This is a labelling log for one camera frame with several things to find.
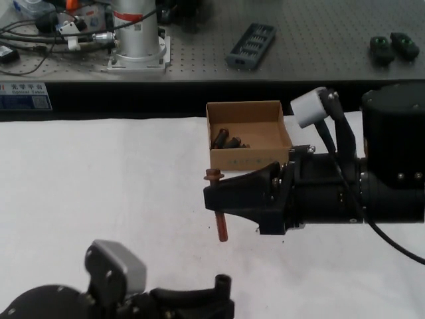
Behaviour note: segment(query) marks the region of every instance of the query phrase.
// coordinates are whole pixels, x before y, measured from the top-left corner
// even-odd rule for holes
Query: cardboard box
[[[288,161],[292,143],[279,101],[208,103],[207,122],[211,168],[246,171]],[[229,130],[228,140],[237,136],[250,148],[212,150],[221,128]]]

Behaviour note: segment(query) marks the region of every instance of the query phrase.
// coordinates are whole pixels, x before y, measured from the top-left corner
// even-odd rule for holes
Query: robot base
[[[171,39],[159,37],[159,45],[163,50],[155,56],[144,58],[128,58],[112,51],[108,63],[110,72],[165,72],[171,61]]]

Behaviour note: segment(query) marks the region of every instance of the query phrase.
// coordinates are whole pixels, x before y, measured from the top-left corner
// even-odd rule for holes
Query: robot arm
[[[252,220],[264,235],[310,223],[423,223],[424,92],[424,84],[401,84],[363,96],[367,156],[361,159],[338,94],[326,88],[307,93],[292,102],[294,114],[301,127],[315,125],[329,153],[296,146],[284,165],[206,187],[205,207]],[[323,121],[328,116],[337,148]]]
[[[96,240],[86,253],[87,292],[65,286],[34,288],[16,298],[0,319],[233,319],[230,277],[212,289],[145,292],[146,267],[120,243]]]

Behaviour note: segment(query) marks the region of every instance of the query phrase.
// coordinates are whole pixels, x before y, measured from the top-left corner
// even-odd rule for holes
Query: white cap
[[[291,101],[292,111],[301,128],[317,123],[327,117],[327,113],[319,97],[319,92],[324,89],[326,88],[315,88]]]

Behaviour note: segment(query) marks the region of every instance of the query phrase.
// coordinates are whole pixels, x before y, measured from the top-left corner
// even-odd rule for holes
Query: white cloth
[[[347,116],[363,154],[361,116]],[[324,151],[313,128],[285,122],[294,145]],[[229,274],[236,318],[425,318],[425,267],[366,225],[267,237],[229,216],[219,243],[203,202],[204,118],[1,123],[0,136],[1,311],[43,284],[85,290],[84,253],[99,238],[146,263],[148,289],[208,288]],[[382,227],[425,256],[425,226]]]

